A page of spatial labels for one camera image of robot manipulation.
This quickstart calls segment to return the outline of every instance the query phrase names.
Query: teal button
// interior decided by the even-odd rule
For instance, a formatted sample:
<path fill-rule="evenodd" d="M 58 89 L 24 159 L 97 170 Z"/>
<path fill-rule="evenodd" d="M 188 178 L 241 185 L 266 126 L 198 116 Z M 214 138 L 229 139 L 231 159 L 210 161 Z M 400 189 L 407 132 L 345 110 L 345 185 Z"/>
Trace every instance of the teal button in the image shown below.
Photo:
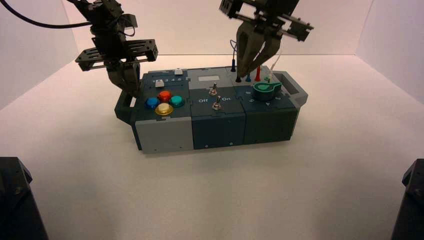
<path fill-rule="evenodd" d="M 169 101 L 169 103 L 173 107 L 178 108 L 184 105 L 184 99 L 180 96 L 173 96 L 171 97 L 171 100 Z"/>

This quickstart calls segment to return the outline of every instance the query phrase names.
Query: dark gray panel module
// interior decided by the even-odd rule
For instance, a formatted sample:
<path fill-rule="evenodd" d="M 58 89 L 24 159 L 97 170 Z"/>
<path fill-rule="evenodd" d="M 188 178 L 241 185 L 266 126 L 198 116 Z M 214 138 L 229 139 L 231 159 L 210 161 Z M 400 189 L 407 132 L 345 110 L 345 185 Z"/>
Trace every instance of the dark gray panel module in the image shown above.
<path fill-rule="evenodd" d="M 190 90 L 194 149 L 229 147 L 243 144 L 246 116 L 233 87 L 218 87 L 210 96 L 207 89 Z M 213 103 L 221 96 L 221 109 Z"/>
<path fill-rule="evenodd" d="M 273 100 L 263 102 L 253 99 L 250 86 L 235 90 L 246 114 L 243 144 L 290 140 L 299 111 L 288 96 L 279 92 Z"/>
<path fill-rule="evenodd" d="M 163 87 L 156 87 L 155 82 L 162 80 Z M 190 114 L 190 94 L 187 71 L 175 75 L 173 70 L 155 71 L 144 74 L 143 94 L 137 98 L 132 117 L 134 135 L 139 149 L 144 153 L 167 153 L 193 149 L 192 118 Z M 148 98 L 155 98 L 162 91 L 170 91 L 173 96 L 181 96 L 185 104 L 174 107 L 167 116 L 146 108 Z"/>

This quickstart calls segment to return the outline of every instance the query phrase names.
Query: white table surface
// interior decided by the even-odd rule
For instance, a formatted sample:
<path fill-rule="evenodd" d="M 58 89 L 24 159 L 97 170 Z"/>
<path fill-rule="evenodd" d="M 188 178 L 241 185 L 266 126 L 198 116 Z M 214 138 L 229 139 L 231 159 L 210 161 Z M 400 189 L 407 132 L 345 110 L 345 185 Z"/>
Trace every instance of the white table surface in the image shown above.
<path fill-rule="evenodd" d="M 230 64 L 159 56 L 142 71 Z M 144 155 L 105 70 L 72 62 L 0 111 L 0 155 L 31 171 L 52 240 L 389 239 L 424 105 L 353 55 L 275 69 L 309 93 L 291 141 Z"/>

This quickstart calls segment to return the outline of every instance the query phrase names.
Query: white backdrop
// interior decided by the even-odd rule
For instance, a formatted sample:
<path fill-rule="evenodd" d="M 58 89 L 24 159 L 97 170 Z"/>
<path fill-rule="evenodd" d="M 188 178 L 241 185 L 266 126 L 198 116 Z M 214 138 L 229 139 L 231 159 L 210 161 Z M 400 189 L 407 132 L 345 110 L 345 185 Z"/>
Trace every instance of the white backdrop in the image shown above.
<path fill-rule="evenodd" d="M 357 55 L 424 104 L 423 9 L 423 0 L 375 0 Z"/>
<path fill-rule="evenodd" d="M 68 24 L 60 1 L 7 2 L 30 19 Z M 31 25 L 0 5 L 0 109 L 72 61 L 76 54 L 77 46 L 70 29 Z"/>
<path fill-rule="evenodd" d="M 84 21 L 62 0 L 71 23 Z M 161 55 L 232 54 L 241 21 L 219 11 L 221 0 L 120 0 L 125 13 L 137 17 L 135 39 L 156 39 Z M 306 42 L 283 40 L 284 54 L 354 54 L 372 0 L 300 0 L 293 15 L 315 30 Z M 73 30 L 80 51 L 92 48 L 89 27 Z"/>

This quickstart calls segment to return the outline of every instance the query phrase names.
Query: handle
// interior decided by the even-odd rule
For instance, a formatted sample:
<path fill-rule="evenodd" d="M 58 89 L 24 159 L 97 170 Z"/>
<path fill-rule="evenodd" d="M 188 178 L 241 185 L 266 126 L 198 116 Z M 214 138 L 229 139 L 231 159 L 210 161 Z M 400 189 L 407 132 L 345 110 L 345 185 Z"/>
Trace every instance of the handle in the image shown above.
<path fill-rule="evenodd" d="M 116 117 L 128 125 L 131 125 L 131 115 L 134 108 L 130 106 L 132 99 L 133 97 L 131 95 L 122 91 L 115 106 Z"/>
<path fill-rule="evenodd" d="M 287 90 L 290 97 L 293 98 L 299 107 L 306 104 L 308 94 L 306 91 L 287 73 L 286 71 L 274 71 L 274 75 L 282 83 L 282 86 Z"/>

